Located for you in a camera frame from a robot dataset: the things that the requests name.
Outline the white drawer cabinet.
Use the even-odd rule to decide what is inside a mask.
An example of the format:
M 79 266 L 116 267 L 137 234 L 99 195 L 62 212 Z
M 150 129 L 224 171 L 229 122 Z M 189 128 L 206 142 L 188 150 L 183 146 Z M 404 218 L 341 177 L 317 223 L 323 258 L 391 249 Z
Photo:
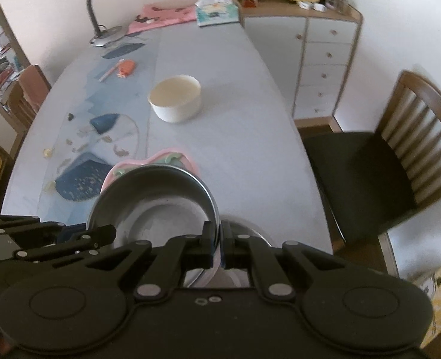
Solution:
M 306 9 L 286 0 L 242 8 L 242 24 L 298 127 L 334 122 L 363 23 L 345 13 Z

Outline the orange correction tape dispenser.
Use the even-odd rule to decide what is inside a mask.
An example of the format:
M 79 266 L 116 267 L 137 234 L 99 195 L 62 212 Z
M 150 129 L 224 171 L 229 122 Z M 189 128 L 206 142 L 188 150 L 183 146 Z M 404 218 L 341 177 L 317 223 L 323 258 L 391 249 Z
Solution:
M 119 78 L 126 78 L 134 72 L 135 68 L 135 61 L 123 60 L 119 63 L 119 66 L 117 68 L 117 76 Z

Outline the pink patterned cloth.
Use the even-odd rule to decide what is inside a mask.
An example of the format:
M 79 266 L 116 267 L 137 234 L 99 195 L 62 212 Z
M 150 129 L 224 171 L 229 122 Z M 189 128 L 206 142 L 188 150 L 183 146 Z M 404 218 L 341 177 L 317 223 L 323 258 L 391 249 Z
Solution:
M 145 5 L 135 20 L 129 24 L 127 34 L 132 35 L 152 29 L 163 28 L 176 24 L 184 24 L 196 20 L 195 5 L 183 8 L 159 8 Z

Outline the cream ceramic bowl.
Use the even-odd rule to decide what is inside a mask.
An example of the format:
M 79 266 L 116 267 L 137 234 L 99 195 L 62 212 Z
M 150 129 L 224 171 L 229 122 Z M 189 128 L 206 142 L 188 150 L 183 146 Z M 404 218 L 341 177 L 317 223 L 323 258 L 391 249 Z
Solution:
M 201 110 L 202 88 L 194 77 L 179 74 L 157 83 L 147 99 L 160 120 L 180 123 Z

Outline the yellow table corner pad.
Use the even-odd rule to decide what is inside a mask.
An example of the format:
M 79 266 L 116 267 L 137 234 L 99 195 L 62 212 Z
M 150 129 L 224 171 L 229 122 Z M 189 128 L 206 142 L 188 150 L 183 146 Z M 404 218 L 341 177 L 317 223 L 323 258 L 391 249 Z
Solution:
M 53 150 L 51 148 L 46 148 L 43 150 L 43 157 L 44 158 L 51 158 L 52 153 L 53 153 Z

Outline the yellow patterned box on floor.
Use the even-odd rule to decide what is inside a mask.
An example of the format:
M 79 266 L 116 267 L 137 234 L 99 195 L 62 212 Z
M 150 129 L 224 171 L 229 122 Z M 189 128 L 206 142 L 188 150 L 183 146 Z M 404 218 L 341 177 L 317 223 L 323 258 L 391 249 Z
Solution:
M 433 308 L 432 322 L 420 346 L 424 349 L 441 333 L 441 266 L 412 276 L 410 282 L 428 295 Z

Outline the steel bowl at right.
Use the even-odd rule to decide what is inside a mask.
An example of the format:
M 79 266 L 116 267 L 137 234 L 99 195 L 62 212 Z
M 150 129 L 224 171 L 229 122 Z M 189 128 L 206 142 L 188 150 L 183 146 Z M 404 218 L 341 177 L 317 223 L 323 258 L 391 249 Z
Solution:
M 270 247 L 276 247 L 275 242 L 257 224 L 241 217 L 223 214 L 220 216 L 222 223 L 227 223 L 234 237 L 248 235 L 250 237 L 262 238 Z

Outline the tissue box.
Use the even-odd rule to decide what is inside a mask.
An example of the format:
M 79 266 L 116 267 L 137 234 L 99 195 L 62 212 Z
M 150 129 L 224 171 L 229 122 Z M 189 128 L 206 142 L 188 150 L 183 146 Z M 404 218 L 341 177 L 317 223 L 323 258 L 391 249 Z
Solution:
M 240 22 L 239 8 L 233 0 L 198 0 L 195 15 L 200 28 Z

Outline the wooden chair dark seat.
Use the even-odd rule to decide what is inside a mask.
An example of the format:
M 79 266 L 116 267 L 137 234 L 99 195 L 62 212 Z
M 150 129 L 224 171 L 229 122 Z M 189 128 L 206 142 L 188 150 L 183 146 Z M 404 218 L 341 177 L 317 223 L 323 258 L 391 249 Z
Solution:
M 371 251 L 375 269 L 397 273 L 387 232 L 441 199 L 441 91 L 404 70 L 373 131 L 303 141 L 340 256 Z

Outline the wooden chair with pink cloth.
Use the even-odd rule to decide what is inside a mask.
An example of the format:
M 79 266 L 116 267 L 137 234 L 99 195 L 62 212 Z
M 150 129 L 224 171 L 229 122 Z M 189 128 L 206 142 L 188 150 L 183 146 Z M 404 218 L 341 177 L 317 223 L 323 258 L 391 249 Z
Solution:
M 24 129 L 29 130 L 50 91 L 51 85 L 40 66 L 28 66 L 7 95 L 9 113 Z

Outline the pink steel bowl with handle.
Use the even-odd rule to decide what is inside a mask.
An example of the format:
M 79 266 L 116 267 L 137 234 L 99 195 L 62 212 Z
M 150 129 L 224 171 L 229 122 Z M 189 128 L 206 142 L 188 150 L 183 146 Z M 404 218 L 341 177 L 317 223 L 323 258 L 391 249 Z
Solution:
M 132 165 L 116 180 L 106 179 L 104 184 L 87 229 L 111 224 L 116 237 L 112 249 L 90 265 L 92 276 L 100 277 L 106 268 L 106 277 L 114 280 L 113 288 L 134 295 L 155 258 L 154 252 L 171 238 L 201 235 L 204 222 L 211 221 L 215 223 L 213 267 L 187 271 L 177 288 L 206 287 L 220 265 L 220 220 L 205 184 L 188 169 L 166 164 Z

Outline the pink pen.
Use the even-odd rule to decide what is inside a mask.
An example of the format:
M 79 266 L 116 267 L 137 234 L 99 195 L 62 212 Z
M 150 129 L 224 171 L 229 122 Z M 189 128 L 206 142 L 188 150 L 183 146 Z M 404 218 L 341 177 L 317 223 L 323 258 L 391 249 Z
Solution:
M 118 67 L 124 62 L 125 60 L 123 58 L 121 58 L 119 61 L 117 61 L 117 63 L 112 66 L 107 72 L 105 72 L 99 79 L 98 82 L 103 82 L 104 80 L 107 79 L 107 77 L 109 77 L 109 75 L 111 75 L 116 69 L 118 69 Z

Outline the white charger on cabinet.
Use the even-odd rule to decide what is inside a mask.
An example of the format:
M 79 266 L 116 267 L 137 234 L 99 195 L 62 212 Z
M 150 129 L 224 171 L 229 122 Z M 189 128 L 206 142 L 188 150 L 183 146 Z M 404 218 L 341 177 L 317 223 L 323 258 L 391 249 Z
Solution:
M 327 10 L 327 8 L 321 3 L 315 3 L 313 9 L 319 12 L 325 12 Z

